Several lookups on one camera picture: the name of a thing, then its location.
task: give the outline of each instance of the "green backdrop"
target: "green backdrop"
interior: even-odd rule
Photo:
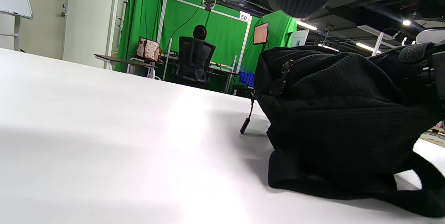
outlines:
[[[183,0],[200,5],[202,0]],[[136,53],[139,37],[156,40],[159,20],[161,15],[162,0],[129,0],[125,13],[124,26],[120,39],[118,58],[129,59]],[[240,12],[221,5],[216,5],[216,11],[227,15],[239,17]],[[193,14],[195,15],[180,29]],[[269,36],[266,49],[273,47],[284,47],[288,33],[296,31],[296,20],[282,11],[277,11],[264,17],[252,17],[248,41],[244,50],[241,71],[254,73],[262,45],[253,45],[253,34],[255,26],[269,23]],[[164,25],[162,28],[161,48],[165,53],[168,48],[170,37],[173,38],[171,49],[178,51],[178,38],[180,36],[192,36],[193,29],[197,24],[205,25],[207,28],[206,41],[216,45],[216,51],[212,61],[219,64],[231,66],[235,55],[240,59],[241,48],[246,31],[247,23],[229,18],[216,13],[209,13],[204,9],[168,0],[165,9]],[[123,65],[116,64],[115,70],[124,72]],[[162,76],[162,67],[157,69],[157,75]]]
[[[269,23],[269,34],[267,35],[268,43],[265,45],[265,50],[274,47],[285,47],[289,33],[297,31],[296,20],[286,15],[281,10],[265,15],[256,25],[261,25],[263,23]],[[244,71],[250,73],[255,72],[261,49],[262,45],[253,45],[253,38],[249,39],[246,44],[246,51],[244,52],[242,63]]]
[[[197,5],[202,4],[202,0],[183,1]],[[221,5],[216,5],[213,10],[236,18],[240,17],[239,11]],[[165,9],[161,35],[161,48],[164,53],[167,51],[170,37],[173,38],[171,49],[178,51],[179,37],[192,37],[193,29],[198,24],[202,24],[207,28],[207,38],[205,40],[216,46],[212,61],[231,66],[235,55],[238,57],[237,60],[240,58],[247,23],[175,0],[167,0]]]
[[[129,59],[136,54],[139,36],[156,40],[162,0],[128,0],[119,43],[118,58]],[[116,71],[124,72],[125,65],[117,63]]]

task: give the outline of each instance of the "blue storage box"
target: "blue storage box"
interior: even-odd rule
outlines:
[[[247,86],[253,87],[253,80],[255,74],[249,72],[240,72],[240,83],[244,83]]]

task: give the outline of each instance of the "ceiling light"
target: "ceiling light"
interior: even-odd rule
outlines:
[[[364,45],[364,44],[362,44],[361,42],[358,42],[358,43],[356,43],[356,45],[358,46],[358,47],[360,47],[360,48],[363,48],[363,49],[365,49],[365,50],[369,50],[369,51],[371,51],[371,52],[373,52],[374,51],[374,48],[373,47],[369,47],[368,45]]]
[[[297,20],[297,26],[302,26],[303,28],[310,29],[310,30],[313,30],[313,31],[317,30],[317,27],[314,27],[312,25],[309,25],[309,24],[304,23],[304,22],[299,21],[299,20]]]
[[[318,46],[323,47],[323,48],[327,48],[327,49],[330,49],[330,50],[335,50],[335,51],[337,51],[337,52],[340,52],[340,50],[334,49],[334,48],[329,47],[329,46],[326,46],[326,45],[318,44]]]

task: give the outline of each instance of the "computer monitor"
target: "computer monitor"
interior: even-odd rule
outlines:
[[[269,30],[269,23],[258,25],[254,29],[253,44],[263,44],[267,42],[267,33]]]

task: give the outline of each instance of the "handbag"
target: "handbag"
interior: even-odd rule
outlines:
[[[159,61],[162,49],[159,47],[159,43],[139,37],[138,49],[136,50],[136,56],[147,59],[149,61]]]
[[[306,45],[262,52],[254,92],[270,121],[269,185],[444,217],[445,178],[413,151],[445,118],[444,50],[426,43],[372,58]],[[397,189],[394,174],[407,170],[421,189]]]

